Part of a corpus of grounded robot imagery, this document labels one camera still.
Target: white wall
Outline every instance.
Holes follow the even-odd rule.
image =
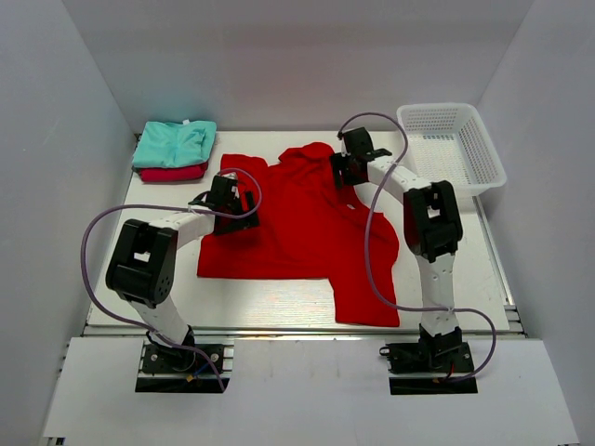
[[[187,117],[334,129],[366,109],[476,104],[531,3],[64,0],[135,132]]]
[[[595,444],[595,3],[536,0],[480,103],[509,182],[485,200],[530,335]]]
[[[83,230],[121,202],[134,147],[60,0],[0,5],[0,141],[0,442],[29,445],[85,322]]]

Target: mesh basket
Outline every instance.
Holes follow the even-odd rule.
[[[404,105],[397,111],[410,142],[418,175],[447,179],[459,197],[471,197],[506,182],[506,173],[485,130],[469,104]]]

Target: red cloth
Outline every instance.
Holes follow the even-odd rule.
[[[221,168],[252,174],[263,192],[260,226],[203,238],[198,275],[226,279],[328,278],[337,322],[399,326],[394,309],[373,294],[364,266],[364,227],[369,209],[353,187],[335,189],[328,157],[333,150],[315,142],[286,150],[279,164],[256,157],[223,155]],[[239,175],[241,190],[251,181]],[[389,221],[376,213],[370,249],[380,292],[396,302],[391,268],[399,241]]]
[[[146,183],[188,181],[190,179],[202,178],[207,167],[208,162],[174,169],[161,169],[157,167],[140,169],[140,179]]]

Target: folded clothes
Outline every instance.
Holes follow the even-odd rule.
[[[211,121],[187,124],[148,122],[132,159],[135,169],[178,168],[208,161],[217,125]]]
[[[190,179],[202,178],[206,172],[208,163],[178,167],[176,169],[148,168],[140,169],[140,179],[145,183],[159,183],[168,181],[188,181]]]

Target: table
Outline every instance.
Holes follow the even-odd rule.
[[[371,132],[375,147],[384,147],[393,153],[402,149],[401,137],[393,132]],[[210,168],[198,181],[178,184],[144,184],[135,174],[125,203],[150,203],[186,206],[201,191],[210,187],[224,153],[243,153],[264,158],[275,164],[279,154],[289,147],[300,147],[313,141],[322,141],[340,150],[334,132],[219,132],[211,155]],[[403,160],[406,166],[417,162],[409,153]],[[356,187],[358,196],[369,204],[375,190],[373,185]],[[505,305],[507,288],[499,269],[493,247],[486,237],[486,222],[472,199],[459,200],[464,236],[456,253],[454,267],[455,300],[458,307],[480,309],[494,321],[498,331],[509,328]],[[403,236],[403,208],[388,194],[383,193],[377,210],[385,213],[402,241],[399,258],[393,266],[393,281],[397,300],[408,307],[421,306],[419,272],[414,256],[408,251]],[[119,217],[118,234],[124,221],[130,218],[151,221],[165,216],[162,211],[125,210]],[[99,283],[98,299],[109,309],[130,319],[139,320],[134,309],[105,285],[105,272],[112,255],[115,237],[106,255]],[[172,297],[182,318],[195,331],[201,330],[324,330],[329,332],[382,331],[377,327],[346,325],[335,322],[332,288],[327,280],[248,281],[206,279],[196,276],[200,243],[190,243],[178,251]],[[400,313],[401,326],[392,331],[416,332],[418,313]],[[486,331],[485,321],[472,314],[458,315],[464,331]],[[88,327],[118,327],[114,321],[91,306]]]
[[[577,442],[539,340],[500,340],[477,394],[417,397],[390,395],[375,339],[239,340],[223,395],[135,393],[142,344],[73,338],[43,435],[85,446]],[[482,357],[490,341],[469,346]]]

